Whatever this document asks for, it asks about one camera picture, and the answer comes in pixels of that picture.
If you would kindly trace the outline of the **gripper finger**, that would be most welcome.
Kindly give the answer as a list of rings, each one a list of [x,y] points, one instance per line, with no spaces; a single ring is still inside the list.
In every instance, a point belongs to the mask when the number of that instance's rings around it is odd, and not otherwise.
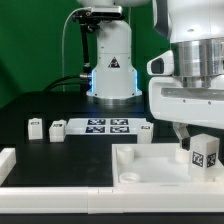
[[[173,130],[179,139],[180,147],[185,150],[190,149],[190,135],[187,130],[187,124],[174,122]]]

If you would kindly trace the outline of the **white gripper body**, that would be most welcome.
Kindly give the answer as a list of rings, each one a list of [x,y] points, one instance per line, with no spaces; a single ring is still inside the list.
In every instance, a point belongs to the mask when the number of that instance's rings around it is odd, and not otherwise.
[[[148,94],[155,119],[224,129],[224,75],[210,88],[186,88],[172,76],[173,53],[167,51],[147,63],[152,76]]]

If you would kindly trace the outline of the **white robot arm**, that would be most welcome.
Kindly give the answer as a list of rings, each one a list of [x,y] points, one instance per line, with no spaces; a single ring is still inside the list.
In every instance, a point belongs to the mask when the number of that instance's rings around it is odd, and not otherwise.
[[[172,122],[181,140],[189,124],[224,129],[224,0],[77,1],[85,7],[87,30],[99,29],[89,99],[115,104],[140,94],[122,8],[150,2],[154,29],[170,42],[147,63],[153,117]]]

